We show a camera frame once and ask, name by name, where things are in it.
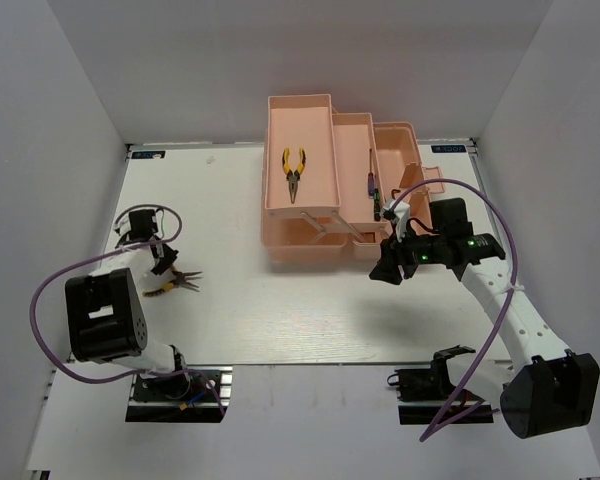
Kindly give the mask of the pink plastic toolbox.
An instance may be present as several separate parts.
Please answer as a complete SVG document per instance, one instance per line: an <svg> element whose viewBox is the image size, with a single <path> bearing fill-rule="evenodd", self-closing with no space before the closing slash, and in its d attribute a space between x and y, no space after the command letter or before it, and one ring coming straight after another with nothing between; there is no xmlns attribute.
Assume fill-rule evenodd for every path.
<svg viewBox="0 0 600 480"><path fill-rule="evenodd" d="M290 202L281 157L290 164L306 152L297 198ZM423 164L415 131L408 122L374 122L369 113L339 113L328 94L271 96L263 157L261 240L279 264L375 261L380 243L356 240L390 224L373 217L367 195L368 151L373 151L375 188L382 206L405 197L412 216L431 225L429 202L445 191L442 172Z"/></svg>

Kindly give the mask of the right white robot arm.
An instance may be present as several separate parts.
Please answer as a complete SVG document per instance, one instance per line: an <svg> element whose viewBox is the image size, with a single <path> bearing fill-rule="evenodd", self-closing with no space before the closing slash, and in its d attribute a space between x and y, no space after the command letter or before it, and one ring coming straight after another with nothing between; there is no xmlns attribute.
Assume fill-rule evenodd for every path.
<svg viewBox="0 0 600 480"><path fill-rule="evenodd" d="M511 364L487 362L467 346L439 350L426 372L397 372L400 400L470 399L435 415L436 426L460 420L461 412L473 416L488 403L522 439L587 425L600 376L593 356L575 353L552 331L512 281L513 264L498 240L474 232L463 199L434 201L430 210L432 225L417 233L406 203L385 204L381 215L392 233L380 243L370 279L398 285L421 265L451 270L497 328Z"/></svg>

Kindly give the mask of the yellow side cutter pliers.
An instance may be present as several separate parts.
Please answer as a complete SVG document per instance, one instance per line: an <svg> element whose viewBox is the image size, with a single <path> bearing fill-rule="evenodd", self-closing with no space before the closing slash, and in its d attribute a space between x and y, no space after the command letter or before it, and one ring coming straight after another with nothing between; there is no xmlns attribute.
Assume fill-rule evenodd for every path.
<svg viewBox="0 0 600 480"><path fill-rule="evenodd" d="M202 278L202 271L182 272L175 267L170 268L172 278L157 289L144 291L142 296L145 298L155 298L174 289L186 289L194 292L199 292L199 286L196 281Z"/></svg>

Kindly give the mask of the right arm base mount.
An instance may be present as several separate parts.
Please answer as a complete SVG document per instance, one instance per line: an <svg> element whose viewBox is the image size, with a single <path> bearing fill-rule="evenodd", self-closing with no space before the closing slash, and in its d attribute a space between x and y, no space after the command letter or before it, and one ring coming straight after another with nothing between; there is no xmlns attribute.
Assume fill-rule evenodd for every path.
<svg viewBox="0 0 600 480"><path fill-rule="evenodd" d="M399 424L403 426L427 426L444 404L454 387L434 384L429 367L402 368L394 370L387 377L387 386L397 394ZM479 397L464 390L443 415L440 423L477 404ZM457 424L488 424L494 422L494 410L484 403L468 416L456 421Z"/></svg>

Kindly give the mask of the black green screwdriver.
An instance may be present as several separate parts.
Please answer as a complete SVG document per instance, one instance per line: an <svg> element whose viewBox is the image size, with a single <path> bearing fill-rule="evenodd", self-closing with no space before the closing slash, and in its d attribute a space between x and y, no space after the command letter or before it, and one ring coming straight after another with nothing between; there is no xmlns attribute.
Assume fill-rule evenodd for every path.
<svg viewBox="0 0 600 480"><path fill-rule="evenodd" d="M374 189L373 192L373 217L375 221L382 219L382 197L378 188Z"/></svg>

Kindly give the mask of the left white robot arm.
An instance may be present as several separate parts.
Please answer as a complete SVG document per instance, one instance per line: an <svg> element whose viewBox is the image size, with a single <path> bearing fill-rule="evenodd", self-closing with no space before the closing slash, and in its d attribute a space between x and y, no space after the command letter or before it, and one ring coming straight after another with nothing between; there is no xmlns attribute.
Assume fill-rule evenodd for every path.
<svg viewBox="0 0 600 480"><path fill-rule="evenodd" d="M160 207L122 215L114 231L121 253L108 257L90 274L65 283L71 350L76 360L115 363L142 372L158 372L157 387L179 399L191 387L176 347L149 337L140 294L157 285L173 266L178 251L162 242Z"/></svg>

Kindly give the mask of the blue handled screwdriver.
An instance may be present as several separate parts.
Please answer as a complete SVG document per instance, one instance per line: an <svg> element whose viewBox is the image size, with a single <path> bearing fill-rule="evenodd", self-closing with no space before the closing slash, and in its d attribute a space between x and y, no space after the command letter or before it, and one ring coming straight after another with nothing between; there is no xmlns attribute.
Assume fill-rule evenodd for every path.
<svg viewBox="0 0 600 480"><path fill-rule="evenodd" d="M368 151L368 160L369 160L369 168L368 168L368 174L367 174L366 187L367 187L367 195L370 198L372 198L374 196L374 192L375 192L375 175L374 175L374 168L373 168L373 151L372 151L372 149L369 149L369 151Z"/></svg>

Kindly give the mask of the yellow needle-nose pliers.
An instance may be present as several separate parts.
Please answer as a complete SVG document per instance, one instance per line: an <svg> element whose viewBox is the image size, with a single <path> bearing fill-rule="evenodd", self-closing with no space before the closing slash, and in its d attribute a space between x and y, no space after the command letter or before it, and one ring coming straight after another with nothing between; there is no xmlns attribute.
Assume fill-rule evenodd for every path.
<svg viewBox="0 0 600 480"><path fill-rule="evenodd" d="M289 161L289 158L290 158L290 149L289 148L284 149L284 151L282 153L282 157L281 157L282 168L283 168L283 172L285 174L285 177L286 177L286 180L288 183L289 197L290 197L290 202L292 204L294 204L296 201L300 178L301 178L301 175L303 174L303 172L305 170L305 166L306 166L306 152L305 152L304 148L299 149L299 156L300 156L300 163L298 164L298 166L296 168L291 167L291 164Z"/></svg>

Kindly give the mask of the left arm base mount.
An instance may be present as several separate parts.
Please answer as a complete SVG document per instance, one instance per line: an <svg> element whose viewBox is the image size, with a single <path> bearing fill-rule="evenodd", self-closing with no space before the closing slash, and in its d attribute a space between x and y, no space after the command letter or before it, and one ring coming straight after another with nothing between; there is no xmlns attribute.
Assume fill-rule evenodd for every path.
<svg viewBox="0 0 600 480"><path fill-rule="evenodd" d="M228 410L233 368L211 366L174 378L135 376L127 423L215 424Z"/></svg>

